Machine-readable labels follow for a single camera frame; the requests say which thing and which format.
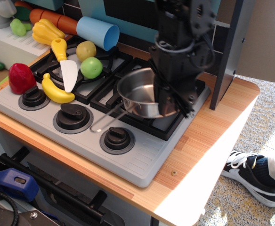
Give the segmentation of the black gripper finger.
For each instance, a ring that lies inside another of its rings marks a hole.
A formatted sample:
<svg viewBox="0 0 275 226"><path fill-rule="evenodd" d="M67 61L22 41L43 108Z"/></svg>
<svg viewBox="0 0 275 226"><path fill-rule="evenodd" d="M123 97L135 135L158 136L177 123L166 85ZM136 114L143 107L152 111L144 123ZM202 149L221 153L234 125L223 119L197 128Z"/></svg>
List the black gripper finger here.
<svg viewBox="0 0 275 226"><path fill-rule="evenodd" d="M154 98L157 103L166 103L169 98L169 87L158 76L154 77Z"/></svg>
<svg viewBox="0 0 275 226"><path fill-rule="evenodd" d="M175 99L169 90L159 90L158 103L159 113L162 116L170 116L178 112Z"/></svg>

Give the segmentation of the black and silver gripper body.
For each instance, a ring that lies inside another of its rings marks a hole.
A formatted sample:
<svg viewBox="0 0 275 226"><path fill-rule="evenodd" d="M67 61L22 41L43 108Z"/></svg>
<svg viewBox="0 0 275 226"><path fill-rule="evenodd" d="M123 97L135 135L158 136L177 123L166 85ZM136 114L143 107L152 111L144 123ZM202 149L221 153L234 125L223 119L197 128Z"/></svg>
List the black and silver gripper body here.
<svg viewBox="0 0 275 226"><path fill-rule="evenodd" d="M151 58L149 65L155 76L158 76L169 87L175 103L185 118L194 112L198 95L196 78L199 72L191 67L185 52L172 52L152 45L149 48Z"/></svg>

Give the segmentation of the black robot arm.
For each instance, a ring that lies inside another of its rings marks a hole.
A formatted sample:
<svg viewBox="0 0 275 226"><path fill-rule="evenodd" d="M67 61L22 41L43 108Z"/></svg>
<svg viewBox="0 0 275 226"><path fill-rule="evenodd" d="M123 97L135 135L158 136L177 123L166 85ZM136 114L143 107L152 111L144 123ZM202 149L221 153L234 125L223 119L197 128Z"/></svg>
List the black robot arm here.
<svg viewBox="0 0 275 226"><path fill-rule="evenodd" d="M208 33L215 13L210 0L157 0L158 33L149 49L154 99L162 116L193 111L196 79L215 60Z"/></svg>

